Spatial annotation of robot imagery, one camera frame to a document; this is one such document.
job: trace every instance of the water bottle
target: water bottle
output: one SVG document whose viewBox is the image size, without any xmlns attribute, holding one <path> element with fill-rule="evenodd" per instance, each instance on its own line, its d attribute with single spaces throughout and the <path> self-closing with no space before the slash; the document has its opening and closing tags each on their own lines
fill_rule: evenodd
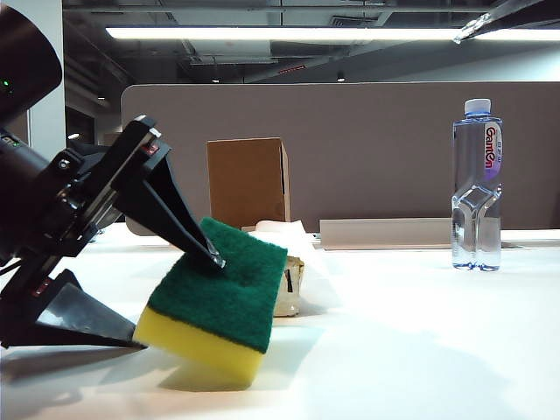
<svg viewBox="0 0 560 420">
<path fill-rule="evenodd" d="M 500 267 L 502 139 L 489 99 L 465 102 L 465 119 L 453 123 L 451 253 L 453 267 Z"/>
</svg>

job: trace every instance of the kitchen sponge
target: kitchen sponge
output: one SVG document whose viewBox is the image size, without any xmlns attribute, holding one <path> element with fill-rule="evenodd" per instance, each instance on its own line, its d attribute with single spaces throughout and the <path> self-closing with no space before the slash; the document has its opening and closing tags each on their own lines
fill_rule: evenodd
<svg viewBox="0 0 560 420">
<path fill-rule="evenodd" d="M 287 250 L 211 218 L 200 227 L 226 266 L 184 254 L 151 294 L 134 340 L 250 384 L 269 345 Z"/>
</svg>

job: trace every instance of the white bottle cap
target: white bottle cap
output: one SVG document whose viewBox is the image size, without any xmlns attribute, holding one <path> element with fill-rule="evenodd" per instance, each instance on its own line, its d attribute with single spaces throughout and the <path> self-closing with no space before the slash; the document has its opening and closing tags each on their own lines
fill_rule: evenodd
<svg viewBox="0 0 560 420">
<path fill-rule="evenodd" d="M 465 115 L 490 114 L 492 103 L 489 99 L 469 99 L 465 102 Z"/>
</svg>

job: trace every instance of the gray partition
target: gray partition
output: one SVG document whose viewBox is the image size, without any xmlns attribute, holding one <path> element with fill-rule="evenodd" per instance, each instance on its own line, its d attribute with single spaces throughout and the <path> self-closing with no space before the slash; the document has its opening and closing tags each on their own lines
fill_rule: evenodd
<svg viewBox="0 0 560 420">
<path fill-rule="evenodd" d="M 179 187 L 210 213 L 206 142 L 281 137 L 293 220 L 447 217 L 452 122 L 488 97 L 504 119 L 504 228 L 560 228 L 560 83 L 142 85 L 122 120 L 146 114 L 171 145 Z"/>
</svg>

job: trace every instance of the purple label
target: purple label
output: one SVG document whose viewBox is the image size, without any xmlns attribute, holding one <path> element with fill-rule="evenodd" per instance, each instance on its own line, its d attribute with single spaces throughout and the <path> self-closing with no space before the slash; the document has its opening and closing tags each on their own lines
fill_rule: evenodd
<svg viewBox="0 0 560 420">
<path fill-rule="evenodd" d="M 489 180 L 500 173 L 501 168 L 501 129 L 497 122 L 484 125 L 484 179 Z"/>
</svg>

